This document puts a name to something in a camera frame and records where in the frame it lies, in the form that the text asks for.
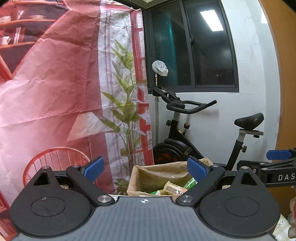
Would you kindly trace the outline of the person's right hand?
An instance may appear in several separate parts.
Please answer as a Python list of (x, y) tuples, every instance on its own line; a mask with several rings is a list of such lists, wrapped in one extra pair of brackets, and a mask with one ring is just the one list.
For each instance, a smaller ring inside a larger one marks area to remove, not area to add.
[(290, 214), (287, 217), (288, 223), (290, 228), (288, 229), (288, 237), (289, 238), (296, 238), (296, 204), (295, 204), (295, 197), (290, 200)]

